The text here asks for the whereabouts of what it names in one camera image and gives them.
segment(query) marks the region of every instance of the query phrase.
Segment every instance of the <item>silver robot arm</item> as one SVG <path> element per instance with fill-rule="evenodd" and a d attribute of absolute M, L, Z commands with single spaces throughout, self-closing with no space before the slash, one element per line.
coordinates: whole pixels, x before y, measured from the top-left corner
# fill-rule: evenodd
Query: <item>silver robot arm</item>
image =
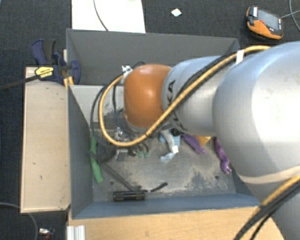
<path fill-rule="evenodd" d="M 162 87 L 163 109 L 194 73 L 215 59 L 176 65 Z M 300 174 L 300 41 L 224 68 L 196 90 L 170 122 L 185 133 L 217 136 L 242 181 L 263 201 Z M 300 193 L 272 217 L 285 239 L 300 239 Z"/>

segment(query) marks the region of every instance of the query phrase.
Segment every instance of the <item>yellow cable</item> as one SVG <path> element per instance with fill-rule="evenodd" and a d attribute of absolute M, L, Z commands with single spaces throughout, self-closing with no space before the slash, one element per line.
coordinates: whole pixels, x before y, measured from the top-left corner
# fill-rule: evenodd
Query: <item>yellow cable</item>
<path fill-rule="evenodd" d="M 284 182 L 282 185 L 280 185 L 275 191 L 273 191 L 270 195 L 267 196 L 266 199 L 262 201 L 262 203 L 255 209 L 255 211 L 250 216 L 250 219 L 254 217 L 262 208 L 262 206 L 266 206 L 271 201 L 276 199 L 278 196 L 280 196 L 284 191 L 286 191 L 288 188 L 290 188 L 294 183 L 300 181 L 300 175 L 296 175 L 290 179 L 288 179 L 286 182 Z"/>
<path fill-rule="evenodd" d="M 245 48 L 243 50 L 243 53 L 249 53 L 253 51 L 263 51 L 269 49 L 269 46 L 266 45 L 256 45 L 251 46 L 248 48 Z M 207 77 L 209 77 L 211 74 L 213 74 L 218 68 L 221 66 L 227 64 L 231 60 L 235 59 L 237 57 L 237 54 L 230 55 L 229 57 L 225 58 L 224 60 L 220 61 L 213 67 L 209 68 L 206 72 L 204 72 L 196 81 L 194 81 L 190 86 L 188 86 L 173 102 L 172 104 L 163 112 L 163 114 L 158 118 L 158 120 L 139 138 L 134 139 L 129 142 L 119 142 L 114 140 L 106 131 L 104 118 L 103 118 L 103 105 L 106 99 L 106 96 L 108 92 L 111 90 L 111 88 L 117 84 L 124 76 L 121 75 L 118 78 L 116 78 L 114 81 L 112 81 L 109 86 L 105 89 L 104 93 L 102 94 L 100 98 L 100 103 L 98 107 L 98 116 L 99 116 L 99 124 L 100 129 L 102 131 L 102 134 L 104 137 L 113 145 L 118 147 L 130 147 L 133 145 L 136 145 L 142 141 L 144 141 L 150 134 L 154 132 L 154 130 L 166 119 L 166 117 L 172 112 L 172 110 L 178 106 L 178 104 L 196 87 L 198 86 L 203 80 L 205 80 Z"/>

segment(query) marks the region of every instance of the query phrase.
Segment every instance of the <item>blue clamp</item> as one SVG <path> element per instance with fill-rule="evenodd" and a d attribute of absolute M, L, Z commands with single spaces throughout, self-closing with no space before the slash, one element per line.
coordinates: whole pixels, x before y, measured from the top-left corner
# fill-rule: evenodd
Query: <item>blue clamp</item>
<path fill-rule="evenodd" d="M 36 64 L 39 67 L 50 66 L 53 68 L 53 72 L 49 76 L 39 77 L 41 81 L 52 81 L 60 85 L 64 84 L 66 78 L 62 72 L 72 71 L 68 75 L 73 77 L 73 83 L 78 85 L 81 78 L 81 68 L 78 60 L 71 61 L 71 67 L 67 66 L 67 63 L 62 56 L 54 52 L 55 40 L 43 40 L 38 39 L 31 45 L 31 53 L 35 58 Z"/>

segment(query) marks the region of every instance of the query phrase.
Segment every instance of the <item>green tool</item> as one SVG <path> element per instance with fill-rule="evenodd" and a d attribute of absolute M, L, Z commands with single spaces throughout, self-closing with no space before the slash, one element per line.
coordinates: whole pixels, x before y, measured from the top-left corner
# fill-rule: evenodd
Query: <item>green tool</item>
<path fill-rule="evenodd" d="M 95 139 L 95 137 L 92 136 L 91 140 L 90 140 L 90 150 L 89 150 L 89 152 L 91 152 L 94 156 L 96 156 L 97 155 L 97 148 L 98 148 L 98 142 Z M 92 172 L 93 172 L 94 179 L 98 184 L 100 184 L 104 181 L 104 177 L 102 176 L 100 166 L 97 163 L 96 159 L 94 159 L 92 156 L 90 157 L 90 161 L 91 161 L 91 167 L 92 167 Z"/>

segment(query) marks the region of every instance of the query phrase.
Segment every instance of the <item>bin floor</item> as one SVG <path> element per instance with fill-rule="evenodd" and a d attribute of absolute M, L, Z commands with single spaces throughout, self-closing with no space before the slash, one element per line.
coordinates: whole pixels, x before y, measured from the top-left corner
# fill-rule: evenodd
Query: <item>bin floor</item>
<path fill-rule="evenodd" d="M 206 154 L 196 154 L 181 141 L 179 153 L 168 161 L 160 160 L 169 152 L 166 143 L 159 142 L 158 138 L 147 139 L 146 143 L 149 146 L 147 158 L 127 155 L 125 161 L 113 159 L 108 165 L 131 185 L 141 185 L 144 190 L 168 183 L 157 192 L 148 193 L 147 199 L 236 193 L 232 174 L 226 175 L 221 170 L 212 141 L 204 146 Z M 127 190 L 106 171 L 103 170 L 102 175 L 102 183 L 93 180 L 95 202 L 112 201 L 114 191 Z"/>

